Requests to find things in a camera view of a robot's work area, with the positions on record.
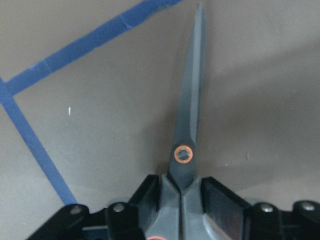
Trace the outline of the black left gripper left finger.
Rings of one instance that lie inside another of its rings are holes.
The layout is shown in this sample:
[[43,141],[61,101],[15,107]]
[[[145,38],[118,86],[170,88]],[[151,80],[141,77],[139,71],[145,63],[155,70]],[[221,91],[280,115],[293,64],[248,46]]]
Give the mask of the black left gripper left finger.
[[105,211],[110,239],[145,240],[145,233],[157,215],[159,201],[159,176],[149,174],[127,202],[115,202]]

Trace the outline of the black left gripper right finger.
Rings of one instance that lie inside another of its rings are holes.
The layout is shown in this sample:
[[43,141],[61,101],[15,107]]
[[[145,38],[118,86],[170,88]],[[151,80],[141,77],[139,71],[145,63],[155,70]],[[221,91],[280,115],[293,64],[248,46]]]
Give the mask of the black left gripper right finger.
[[204,212],[232,240],[279,240],[280,213],[267,203],[254,205],[213,177],[201,180]]

